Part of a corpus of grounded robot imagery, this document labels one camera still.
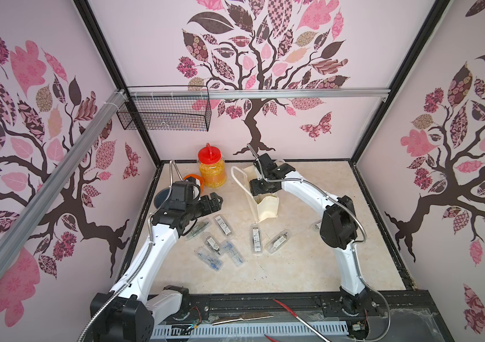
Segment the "clear compass case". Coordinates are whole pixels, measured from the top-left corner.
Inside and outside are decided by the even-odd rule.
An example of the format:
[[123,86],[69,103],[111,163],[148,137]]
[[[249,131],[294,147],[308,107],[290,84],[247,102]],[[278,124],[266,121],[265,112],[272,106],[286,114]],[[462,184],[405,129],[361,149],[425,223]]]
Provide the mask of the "clear compass case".
[[277,236],[271,239],[271,241],[266,245],[266,250],[270,254],[274,254],[282,249],[283,246],[290,240],[292,233],[285,229],[284,231],[280,232]]

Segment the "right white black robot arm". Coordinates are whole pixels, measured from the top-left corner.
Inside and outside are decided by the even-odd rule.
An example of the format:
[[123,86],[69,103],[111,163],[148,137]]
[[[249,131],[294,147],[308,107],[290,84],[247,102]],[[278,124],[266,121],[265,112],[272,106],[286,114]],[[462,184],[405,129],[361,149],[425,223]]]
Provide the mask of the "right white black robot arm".
[[277,164],[268,154],[254,154],[253,165],[257,178],[249,182],[252,195],[274,194],[285,191],[299,198],[322,216],[319,235],[334,249],[341,285],[342,311],[356,316],[369,296],[355,249],[358,230],[363,230],[348,196],[334,196],[309,182],[287,163]]

